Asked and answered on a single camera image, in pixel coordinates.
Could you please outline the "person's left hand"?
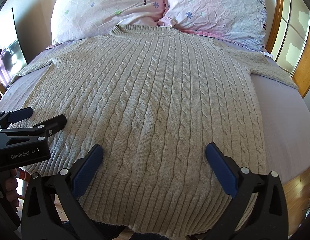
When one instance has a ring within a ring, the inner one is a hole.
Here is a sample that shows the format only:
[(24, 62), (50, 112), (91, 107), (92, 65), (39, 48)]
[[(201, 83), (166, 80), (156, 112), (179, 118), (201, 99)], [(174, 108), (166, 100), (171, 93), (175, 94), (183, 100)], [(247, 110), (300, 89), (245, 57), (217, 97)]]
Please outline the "person's left hand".
[(14, 208), (19, 207), (18, 194), (16, 188), (18, 187), (17, 179), (17, 170), (11, 170), (11, 176), (5, 181), (6, 188), (6, 198), (14, 206)]

